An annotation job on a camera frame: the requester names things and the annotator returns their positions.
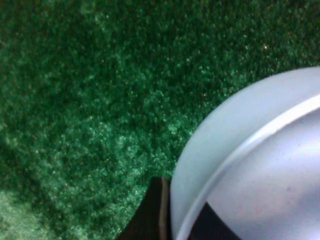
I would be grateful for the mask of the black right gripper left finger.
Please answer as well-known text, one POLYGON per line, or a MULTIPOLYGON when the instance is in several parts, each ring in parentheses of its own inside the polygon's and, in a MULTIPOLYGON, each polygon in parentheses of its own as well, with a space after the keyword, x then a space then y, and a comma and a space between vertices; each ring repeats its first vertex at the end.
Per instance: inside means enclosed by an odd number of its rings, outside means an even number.
POLYGON ((135 214, 119 234, 120 240, 170 240, 170 183, 152 177, 135 214))

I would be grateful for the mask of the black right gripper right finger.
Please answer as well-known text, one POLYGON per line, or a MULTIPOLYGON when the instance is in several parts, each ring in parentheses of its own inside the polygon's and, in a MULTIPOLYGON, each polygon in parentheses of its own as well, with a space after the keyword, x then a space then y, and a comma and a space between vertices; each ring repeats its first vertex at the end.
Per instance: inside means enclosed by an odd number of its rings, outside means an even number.
POLYGON ((188 240, 240 240, 206 202, 192 226, 188 240))

